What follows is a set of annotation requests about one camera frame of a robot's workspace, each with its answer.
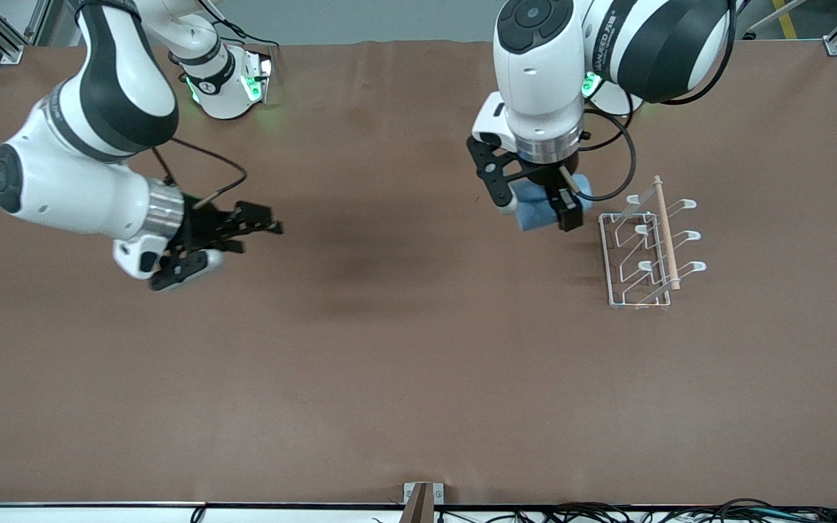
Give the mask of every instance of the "white wire rack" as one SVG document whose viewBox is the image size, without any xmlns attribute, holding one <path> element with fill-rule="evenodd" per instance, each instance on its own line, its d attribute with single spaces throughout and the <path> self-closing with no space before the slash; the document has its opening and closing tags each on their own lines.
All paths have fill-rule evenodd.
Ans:
<svg viewBox="0 0 837 523">
<path fill-rule="evenodd" d="M 653 203 L 643 211 L 649 200 Z M 681 199 L 668 206 L 659 176 L 641 195 L 630 195 L 626 202 L 622 212 L 599 216 L 609 305 L 666 310 L 671 305 L 671 292 L 680 289 L 681 281 L 692 272 L 706 270 L 703 261 L 678 265 L 675 254 L 702 235 L 690 230 L 671 234 L 671 218 L 686 208 L 697 208 L 697 202 Z"/>
</svg>

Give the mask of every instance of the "metallic band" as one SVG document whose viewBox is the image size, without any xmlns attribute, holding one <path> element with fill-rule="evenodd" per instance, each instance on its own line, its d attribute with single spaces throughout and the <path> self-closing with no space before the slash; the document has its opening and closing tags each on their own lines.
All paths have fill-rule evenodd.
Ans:
<svg viewBox="0 0 837 523">
<path fill-rule="evenodd" d="M 135 236 L 149 234 L 173 238 L 183 221 L 182 192 L 156 178 L 149 178 L 147 182 L 150 185 L 147 217 Z"/>
<path fill-rule="evenodd" d="M 577 152 L 581 143 L 581 129 L 583 120 L 577 122 L 574 129 L 552 139 L 530 140 L 515 137 L 515 146 L 518 148 L 518 155 L 522 160 L 531 163 L 556 163 Z"/>
</svg>

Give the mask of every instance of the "floor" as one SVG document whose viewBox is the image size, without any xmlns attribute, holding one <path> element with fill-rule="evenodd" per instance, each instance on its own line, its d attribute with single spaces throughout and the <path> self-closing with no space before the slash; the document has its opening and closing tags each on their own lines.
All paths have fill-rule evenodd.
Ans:
<svg viewBox="0 0 837 523">
<path fill-rule="evenodd" d="M 229 0 L 222 12 L 240 20 L 247 32 L 283 44 L 349 44 L 363 40 L 484 41 L 492 37 L 492 20 L 503 0 Z M 753 0 L 738 20 L 738 36 L 783 0 Z M 72 17 L 51 23 L 54 44 L 72 41 Z M 758 39 L 820 38 L 837 24 L 837 0 L 811 0 L 791 11 L 790 20 L 775 21 L 758 31 Z"/>
</svg>

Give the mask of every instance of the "brown tabletop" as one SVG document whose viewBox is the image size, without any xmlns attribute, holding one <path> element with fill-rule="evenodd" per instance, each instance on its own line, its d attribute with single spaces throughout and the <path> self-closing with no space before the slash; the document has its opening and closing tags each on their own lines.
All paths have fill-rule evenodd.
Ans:
<svg viewBox="0 0 837 523">
<path fill-rule="evenodd" d="M 0 142 L 83 56 L 1 70 Z M 703 232 L 682 252 L 710 269 L 667 312 L 605 304 L 594 225 L 520 234 L 488 201 L 464 140 L 495 87 L 489 44 L 283 62 L 283 105 L 235 121 L 176 84 L 177 135 L 252 171 L 219 202 L 286 222 L 219 274 L 152 293 L 109 239 L 0 211 L 0 500 L 385 502 L 428 479 L 459 503 L 837 506 L 837 57 L 820 42 L 740 42 L 701 102 L 635 119 L 635 191 L 661 175 L 700 203 L 674 226 Z M 192 192 L 235 176 L 162 150 Z M 618 143 L 581 170 L 605 191 L 627 165 Z"/>
</svg>

